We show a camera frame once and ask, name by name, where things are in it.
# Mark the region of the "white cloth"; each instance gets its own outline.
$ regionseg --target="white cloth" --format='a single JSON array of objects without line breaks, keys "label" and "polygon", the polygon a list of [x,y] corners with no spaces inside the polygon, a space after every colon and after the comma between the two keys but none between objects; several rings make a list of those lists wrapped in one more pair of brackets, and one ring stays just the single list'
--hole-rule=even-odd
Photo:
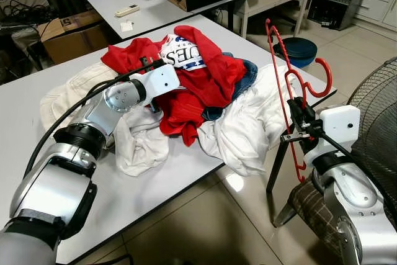
[{"label": "white cloth", "polygon": [[[279,66],[283,97],[289,99]],[[290,118],[285,102],[287,117]],[[285,121],[275,80],[273,65],[258,68],[255,83],[224,109],[216,121],[204,122],[197,130],[203,150],[223,159],[238,174],[247,176],[264,172],[264,161],[270,147],[277,144],[285,130]]]},{"label": "white cloth", "polygon": [[[97,83],[114,79],[117,73],[103,63],[96,63],[80,71],[65,85],[58,86],[40,101],[40,116],[46,130],[73,104],[82,99]],[[60,127],[73,118],[71,114]],[[116,165],[125,174],[137,176],[159,165],[168,156],[168,137],[159,129],[163,113],[135,106],[118,122],[114,131]]]}]

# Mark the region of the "red shirt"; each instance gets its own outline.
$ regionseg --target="red shirt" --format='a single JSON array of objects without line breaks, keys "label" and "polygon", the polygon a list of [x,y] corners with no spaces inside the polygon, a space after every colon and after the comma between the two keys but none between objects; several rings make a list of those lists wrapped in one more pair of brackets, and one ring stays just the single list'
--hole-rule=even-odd
[{"label": "red shirt", "polygon": [[[243,61],[223,56],[221,49],[201,31],[191,26],[177,26],[174,33],[196,44],[207,67],[192,71],[176,68],[179,81],[186,90],[174,90],[157,97],[156,102],[164,111],[160,129],[165,135],[182,135],[187,146],[197,137],[196,128],[204,119],[205,107],[226,107],[231,102],[234,85],[240,81],[246,69]],[[142,67],[139,58],[159,59],[161,46],[166,42],[153,43],[148,38],[135,38],[127,48],[109,46],[102,62],[120,74]],[[183,55],[174,55],[184,59]]]}]

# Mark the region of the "cardboard box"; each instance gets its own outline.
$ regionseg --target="cardboard box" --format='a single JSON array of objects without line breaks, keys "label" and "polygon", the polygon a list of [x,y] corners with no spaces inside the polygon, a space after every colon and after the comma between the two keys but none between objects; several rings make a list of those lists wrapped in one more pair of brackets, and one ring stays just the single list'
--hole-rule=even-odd
[{"label": "cardboard box", "polygon": [[83,12],[38,26],[41,41],[54,63],[100,50],[108,46],[108,28],[95,11]]}]

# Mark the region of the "white paper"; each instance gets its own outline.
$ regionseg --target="white paper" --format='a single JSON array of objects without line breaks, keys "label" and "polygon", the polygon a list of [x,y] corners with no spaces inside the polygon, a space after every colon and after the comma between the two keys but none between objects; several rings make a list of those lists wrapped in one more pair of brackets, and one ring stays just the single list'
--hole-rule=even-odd
[{"label": "white paper", "polygon": [[120,23],[120,28],[121,28],[122,32],[132,31],[133,26],[134,26],[134,23],[129,20],[126,20],[125,22]]}]

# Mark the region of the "pile of clothes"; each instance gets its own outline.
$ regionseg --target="pile of clothes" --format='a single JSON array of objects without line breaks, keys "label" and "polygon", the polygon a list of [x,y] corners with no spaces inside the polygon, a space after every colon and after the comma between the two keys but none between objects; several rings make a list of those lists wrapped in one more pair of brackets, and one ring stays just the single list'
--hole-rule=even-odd
[{"label": "pile of clothes", "polygon": [[[269,147],[285,130],[273,65],[258,68],[223,53],[190,26],[175,27],[160,42],[135,38],[127,48],[109,46],[101,63],[41,100],[45,129],[95,84],[142,67],[141,57],[162,58],[173,65],[181,87],[155,99],[160,112],[135,106],[120,119],[114,131],[115,154],[125,174],[137,176],[161,164],[167,158],[170,135],[181,135],[187,146],[198,138],[208,155],[223,159],[241,175],[263,172]],[[279,67],[281,74],[286,70]],[[287,98],[285,82],[282,92]]]}]

